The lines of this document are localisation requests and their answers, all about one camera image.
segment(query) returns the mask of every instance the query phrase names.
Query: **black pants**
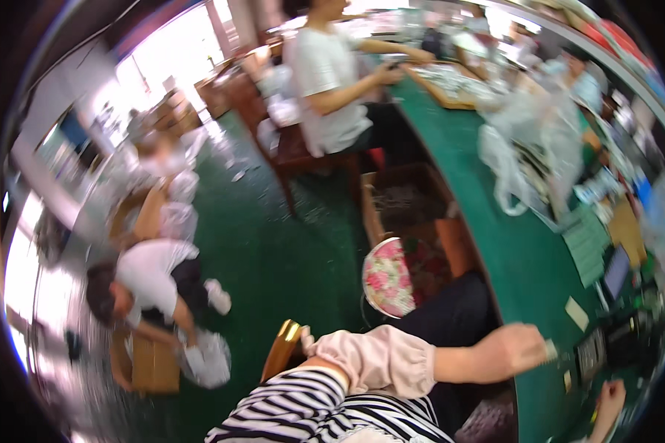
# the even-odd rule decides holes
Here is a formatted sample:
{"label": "black pants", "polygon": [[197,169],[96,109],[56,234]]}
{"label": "black pants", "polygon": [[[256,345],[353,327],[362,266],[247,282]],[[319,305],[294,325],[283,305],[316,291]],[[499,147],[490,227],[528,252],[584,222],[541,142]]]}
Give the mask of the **black pants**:
{"label": "black pants", "polygon": [[[207,289],[202,284],[202,273],[199,257],[191,260],[183,260],[170,273],[177,285],[177,293],[184,300],[192,315],[197,320],[209,306]],[[156,308],[143,310],[142,318],[148,323],[165,329],[172,329],[172,325],[166,325],[163,314]]]}
{"label": "black pants", "polygon": [[[490,291],[480,276],[468,273],[390,324],[436,347],[469,347],[497,327],[490,302]],[[462,386],[438,383],[428,395],[439,427],[451,437],[472,412],[460,402]]]}
{"label": "black pants", "polygon": [[381,147],[386,164],[394,166],[412,162],[416,137],[393,103],[365,103],[372,126],[357,137],[343,152],[360,152]]}

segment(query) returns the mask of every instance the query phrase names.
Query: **chair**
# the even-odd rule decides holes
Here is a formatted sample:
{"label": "chair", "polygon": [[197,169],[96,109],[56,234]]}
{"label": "chair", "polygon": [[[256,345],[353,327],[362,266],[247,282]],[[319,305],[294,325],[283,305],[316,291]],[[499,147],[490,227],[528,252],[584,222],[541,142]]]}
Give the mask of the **chair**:
{"label": "chair", "polygon": [[269,356],[264,363],[261,383],[288,368],[297,367],[306,360],[303,350],[299,346],[300,340],[301,325],[292,320],[286,320],[276,335]]}
{"label": "chair", "polygon": [[223,88],[230,106],[237,111],[239,117],[244,121],[257,149],[274,170],[276,178],[286,195],[289,211],[293,216],[296,216],[296,205],[289,181],[297,175],[314,172],[317,169],[346,168],[349,191],[355,204],[359,204],[359,164],[356,153],[325,155],[320,158],[313,157],[306,148],[301,126],[292,125],[275,128],[279,134],[279,146],[278,154],[272,156],[270,149],[263,147],[257,136],[259,124],[269,117],[269,113],[254,81],[242,68],[236,67],[231,70]]}

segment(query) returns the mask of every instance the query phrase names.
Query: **pink floral stool cushion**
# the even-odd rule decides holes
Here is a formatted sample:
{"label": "pink floral stool cushion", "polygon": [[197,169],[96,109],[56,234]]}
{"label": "pink floral stool cushion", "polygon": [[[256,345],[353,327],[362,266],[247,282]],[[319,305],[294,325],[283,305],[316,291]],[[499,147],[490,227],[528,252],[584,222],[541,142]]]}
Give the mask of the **pink floral stool cushion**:
{"label": "pink floral stool cushion", "polygon": [[369,304],[385,315],[401,318],[416,309],[414,288],[398,237],[384,240],[364,257],[362,283]]}

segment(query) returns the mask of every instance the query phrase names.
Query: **sneaker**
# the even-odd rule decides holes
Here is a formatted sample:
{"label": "sneaker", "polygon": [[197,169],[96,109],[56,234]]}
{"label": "sneaker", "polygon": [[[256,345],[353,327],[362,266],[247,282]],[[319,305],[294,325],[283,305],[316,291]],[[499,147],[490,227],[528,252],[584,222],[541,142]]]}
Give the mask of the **sneaker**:
{"label": "sneaker", "polygon": [[217,279],[208,279],[204,282],[209,297],[209,305],[222,315],[227,315],[232,308],[232,298],[227,291],[222,291],[222,285]]}

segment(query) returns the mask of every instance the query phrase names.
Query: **green table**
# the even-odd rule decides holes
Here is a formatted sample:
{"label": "green table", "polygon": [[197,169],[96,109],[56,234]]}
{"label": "green table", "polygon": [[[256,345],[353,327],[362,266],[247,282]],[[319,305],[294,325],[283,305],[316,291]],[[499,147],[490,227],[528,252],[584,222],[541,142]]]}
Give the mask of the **green table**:
{"label": "green table", "polygon": [[[573,297],[596,319],[601,310],[593,288],[584,289],[561,235],[528,211],[506,216],[493,196],[495,178],[478,156],[475,111],[441,108],[413,80],[389,88],[416,131],[461,209],[502,321],[536,324],[559,355],[572,352],[584,332],[565,312]],[[572,370],[575,389],[565,393],[564,372]],[[579,420],[582,390],[573,364],[554,362],[515,378],[519,441],[554,441]]]}

